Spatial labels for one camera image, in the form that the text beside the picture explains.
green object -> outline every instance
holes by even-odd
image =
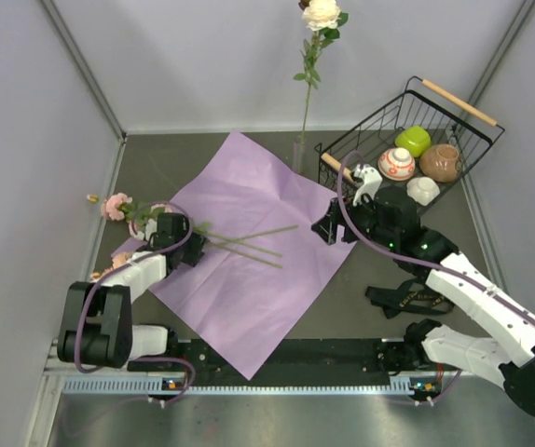
[[[309,73],[311,73],[311,76],[313,76],[316,81],[322,82],[322,79],[320,78],[319,74],[315,71],[314,68],[309,69]]]
[[[218,247],[217,245],[212,244],[212,242],[210,242],[209,244],[212,247]],[[276,263],[272,263],[271,261],[266,261],[265,259],[258,258],[257,256],[253,256],[252,254],[248,254],[243,251],[238,251],[238,250],[230,249],[229,247],[223,247],[223,246],[219,248],[222,250],[230,251],[231,253],[238,254],[239,256],[242,256],[244,258],[252,259],[262,264],[271,265],[272,267],[276,267],[276,268],[282,268],[281,264],[276,264]]]
[[[341,12],[338,16],[338,27],[344,25],[347,21],[349,21],[349,13],[348,12]]]
[[[414,126],[396,137],[396,147],[404,147],[414,158],[422,156],[432,145],[432,137],[421,126]]]
[[[340,31],[335,28],[324,28],[323,36],[328,40],[336,40],[340,38]]]
[[[214,247],[216,247],[216,248],[225,249],[226,245],[228,245],[228,244],[239,244],[239,245],[242,245],[242,246],[247,247],[249,249],[262,251],[263,253],[271,254],[271,255],[277,256],[279,258],[282,257],[282,255],[280,253],[277,253],[275,251],[270,251],[270,250],[267,250],[267,249],[264,249],[264,248],[261,248],[261,247],[256,247],[255,245],[247,244],[246,242],[243,242],[243,241],[247,240],[247,239],[253,239],[254,237],[275,235],[276,233],[281,233],[283,231],[295,230],[296,228],[298,228],[298,225],[284,226],[283,228],[276,228],[275,230],[262,231],[261,233],[255,233],[255,234],[252,234],[252,235],[249,235],[249,236],[237,237],[236,239],[231,239],[229,237],[224,237],[222,235],[216,235],[215,233],[210,233],[207,230],[207,228],[209,228],[211,225],[212,224],[209,223],[209,222],[202,222],[201,225],[199,225],[199,226],[196,226],[195,223],[193,223],[194,229],[198,233],[201,233],[204,236],[217,237],[218,239],[222,239],[222,240],[225,241],[225,242],[221,242],[219,244],[212,243],[212,245]]]

white rose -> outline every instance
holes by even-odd
[[[336,0],[311,0],[303,11],[303,20],[311,31],[320,31],[323,28],[337,28],[339,15],[340,7]]]

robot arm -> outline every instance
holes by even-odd
[[[354,180],[364,181],[356,176]],[[426,319],[407,329],[405,342],[414,346],[425,361],[452,365],[501,387],[516,405],[535,416],[535,327],[492,296],[497,293],[528,317],[535,319],[535,316],[498,290],[446,237],[423,227],[417,205],[404,189],[386,186],[373,195],[363,194],[362,200],[356,196],[353,200],[345,199],[344,207],[364,237],[395,253],[461,272],[487,288],[480,291],[448,273],[395,261],[414,275],[417,283],[444,295],[464,310],[491,336],[470,337]],[[326,243],[333,244],[339,226],[344,228],[342,241],[357,240],[342,216],[337,199],[333,199],[325,216],[312,230]]]
[[[103,279],[88,309],[83,330],[80,353],[84,364],[121,368],[129,360],[163,355],[170,350],[173,342],[170,328],[133,326],[131,305],[179,264],[197,265],[203,255],[206,238],[196,233],[176,251],[151,255],[182,240],[188,225],[183,214],[160,214],[157,232],[146,246],[133,253],[129,266]],[[135,262],[144,256],[149,257]],[[76,329],[93,284],[75,282],[67,292],[57,347],[61,361],[74,361]]]

black strap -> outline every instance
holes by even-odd
[[[403,282],[398,289],[381,289],[379,287],[368,287],[365,296],[369,298],[372,305],[381,307],[387,319],[399,315],[401,312],[420,315],[444,315],[452,311],[454,304],[448,301],[444,295],[424,288],[420,291],[411,291],[415,284],[414,279]],[[413,305],[413,301],[428,302],[428,305]],[[434,307],[446,304],[446,309],[435,309]]]

white wall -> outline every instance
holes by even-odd
[[[0,447],[19,445],[117,141],[35,0],[0,0]]]
[[[473,179],[508,287],[535,311],[535,13],[480,108],[507,131]]]
[[[299,129],[297,0],[56,0],[128,131]],[[428,76],[467,97],[521,0],[340,0],[313,128],[356,124]]]

